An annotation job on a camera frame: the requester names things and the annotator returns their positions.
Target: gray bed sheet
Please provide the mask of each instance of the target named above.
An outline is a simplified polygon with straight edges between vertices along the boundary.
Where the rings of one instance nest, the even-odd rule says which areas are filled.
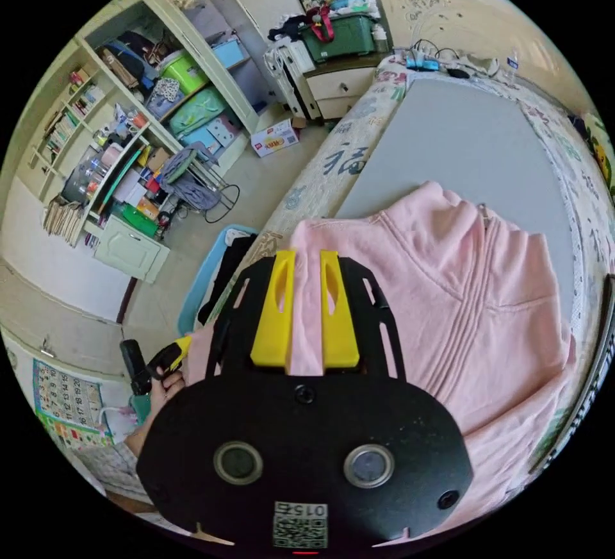
[[[541,141],[516,104],[469,84],[415,79],[336,217],[373,215],[426,181],[543,233],[570,319],[568,216]]]

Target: qr code label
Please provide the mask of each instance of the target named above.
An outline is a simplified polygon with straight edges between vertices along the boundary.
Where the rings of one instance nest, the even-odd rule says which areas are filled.
[[[278,548],[326,548],[327,505],[324,503],[275,502],[274,546]]]

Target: hoodie zipper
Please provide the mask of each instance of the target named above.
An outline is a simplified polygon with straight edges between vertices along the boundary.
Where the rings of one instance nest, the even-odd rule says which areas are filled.
[[[478,205],[478,209],[482,216],[482,223],[485,228],[485,232],[487,232],[487,228],[489,227],[489,223],[491,222],[491,217],[489,216],[489,212],[487,211],[487,205],[484,202],[481,202]]]
[[[456,330],[451,334],[451,343],[444,359],[441,362],[441,372],[432,379],[429,392],[442,402],[450,397],[451,393],[457,387],[461,370],[466,365],[468,352],[472,346],[472,341],[476,336],[478,328],[478,317],[484,305],[484,294],[487,285],[489,263],[491,258],[491,248],[493,246],[493,219],[489,216],[487,206],[484,203],[478,204],[477,209],[482,217],[484,227],[484,240],[482,249],[480,250],[480,258],[477,259],[478,266],[475,266],[471,277],[472,288],[470,289],[469,298],[465,301],[465,309],[462,311],[463,317],[460,318]],[[447,376],[453,373],[454,378],[451,380]]]

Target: green plastic bin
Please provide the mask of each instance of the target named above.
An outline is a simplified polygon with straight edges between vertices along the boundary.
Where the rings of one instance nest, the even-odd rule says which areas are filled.
[[[376,50],[372,37],[373,20],[367,14],[346,14],[331,19],[335,37],[321,42],[311,27],[300,29],[307,50],[316,63],[344,54],[368,54]]]
[[[158,66],[162,78],[172,78],[179,83],[182,93],[187,96],[209,82],[205,72],[185,50],[171,53]]]
[[[137,210],[134,206],[126,204],[122,210],[122,217],[139,232],[142,232],[145,236],[153,237],[158,230],[158,224],[146,217],[140,210]]]

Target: calendar poster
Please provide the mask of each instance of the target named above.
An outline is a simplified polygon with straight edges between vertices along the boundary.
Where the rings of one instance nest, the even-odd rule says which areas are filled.
[[[104,420],[100,385],[39,360],[33,368],[34,402],[37,416],[54,441],[64,447],[107,446],[113,443]]]

